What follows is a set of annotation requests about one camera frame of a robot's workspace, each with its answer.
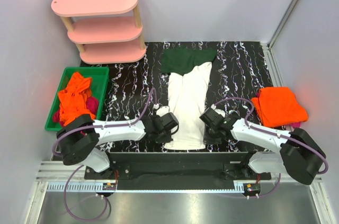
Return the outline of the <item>white and green t-shirt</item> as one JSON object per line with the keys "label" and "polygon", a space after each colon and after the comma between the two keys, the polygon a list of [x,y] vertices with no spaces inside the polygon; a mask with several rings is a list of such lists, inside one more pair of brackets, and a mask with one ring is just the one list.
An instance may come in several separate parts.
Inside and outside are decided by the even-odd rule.
{"label": "white and green t-shirt", "polygon": [[204,123],[200,115],[205,111],[212,62],[215,50],[189,48],[166,49],[161,59],[161,72],[168,74],[168,105],[179,122],[179,131],[166,143],[167,150],[200,150]]}

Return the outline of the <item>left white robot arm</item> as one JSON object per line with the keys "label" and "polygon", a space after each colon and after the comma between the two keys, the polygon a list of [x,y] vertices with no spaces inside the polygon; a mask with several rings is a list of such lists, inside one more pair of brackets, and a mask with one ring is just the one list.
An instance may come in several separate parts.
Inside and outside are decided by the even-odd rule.
{"label": "left white robot arm", "polygon": [[128,121],[100,121],[83,114],[57,132],[55,153],[65,166],[81,164],[101,173],[111,167],[108,154],[97,149],[98,145],[117,141],[149,140],[156,143],[172,141],[179,130],[175,115],[151,115]]}

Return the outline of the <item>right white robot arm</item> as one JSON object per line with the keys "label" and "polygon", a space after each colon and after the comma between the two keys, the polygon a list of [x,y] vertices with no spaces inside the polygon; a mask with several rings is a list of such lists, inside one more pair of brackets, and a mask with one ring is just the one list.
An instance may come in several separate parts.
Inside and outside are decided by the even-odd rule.
{"label": "right white robot arm", "polygon": [[295,181],[310,185],[325,163],[325,153],[304,129],[272,129],[249,123],[236,114],[224,115],[212,108],[205,110],[200,120],[205,124],[212,143],[233,138],[267,149],[266,152],[253,153],[243,161],[243,166],[254,173],[288,174]]}

